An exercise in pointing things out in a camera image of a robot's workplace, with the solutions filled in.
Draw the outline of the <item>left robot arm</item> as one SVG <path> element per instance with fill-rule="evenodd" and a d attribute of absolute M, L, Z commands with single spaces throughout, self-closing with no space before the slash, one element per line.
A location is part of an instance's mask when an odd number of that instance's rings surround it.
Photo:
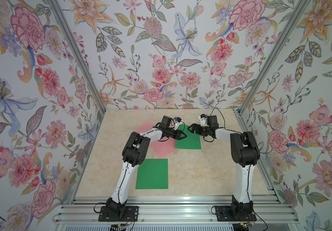
<path fill-rule="evenodd" d="M 163 138 L 183 140 L 187 135 L 179 130 L 184 125 L 180 117 L 171 118 L 164 116 L 162 121 L 153 126 L 149 131 L 131 133 L 123 151 L 122 171 L 112 196 L 107 199 L 105 208 L 117 218 L 125 214 L 125 205 L 128 199 L 129 188 L 136 170 L 146 159 L 151 143 L 161 141 Z"/>

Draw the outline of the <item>green paper hidden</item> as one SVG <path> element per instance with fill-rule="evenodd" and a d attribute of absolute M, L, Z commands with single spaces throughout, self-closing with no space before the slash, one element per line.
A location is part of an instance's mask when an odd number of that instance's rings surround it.
<path fill-rule="evenodd" d="M 186 149 L 186 150 L 201 150 L 201 140 L 198 134 L 191 133 L 188 130 L 188 126 L 183 123 L 177 128 L 178 130 L 185 133 L 187 136 L 182 140 L 176 140 L 175 148 L 176 149 Z"/>

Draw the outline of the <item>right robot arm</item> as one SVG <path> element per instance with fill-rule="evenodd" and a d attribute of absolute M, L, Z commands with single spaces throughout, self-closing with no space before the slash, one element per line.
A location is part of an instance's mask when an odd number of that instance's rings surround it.
<path fill-rule="evenodd" d="M 252 185 L 253 172 L 258 160 L 260 151 L 252 132 L 239 132 L 219 126 L 217 116 L 200 116 L 200 124 L 192 124 L 188 131 L 202 137 L 212 137 L 230 143 L 231 157 L 236 163 L 237 178 L 236 190 L 232 196 L 232 202 L 228 213 L 238 219 L 243 215 L 252 215 Z"/>

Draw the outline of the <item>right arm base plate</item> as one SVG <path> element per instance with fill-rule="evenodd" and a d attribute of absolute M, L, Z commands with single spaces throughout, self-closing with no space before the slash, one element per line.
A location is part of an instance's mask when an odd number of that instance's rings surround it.
<path fill-rule="evenodd" d="M 215 206 L 213 212 L 216 214 L 217 221 L 229 222 L 256 222 L 257 217 L 251 208 L 232 208 L 231 206 Z"/>

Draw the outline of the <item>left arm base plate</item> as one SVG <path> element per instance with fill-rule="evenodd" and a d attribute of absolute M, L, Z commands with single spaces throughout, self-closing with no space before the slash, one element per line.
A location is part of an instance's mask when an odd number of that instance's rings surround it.
<path fill-rule="evenodd" d="M 137 222 L 139 216 L 138 206 L 125 206 L 111 209 L 106 206 L 101 207 L 99 212 L 99 222 Z"/>

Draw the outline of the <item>green paper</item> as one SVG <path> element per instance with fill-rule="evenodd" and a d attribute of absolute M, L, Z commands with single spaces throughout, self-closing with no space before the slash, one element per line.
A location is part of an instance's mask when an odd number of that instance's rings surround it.
<path fill-rule="evenodd" d="M 138 168 L 136 189 L 168 189 L 168 159 L 145 159 Z"/>

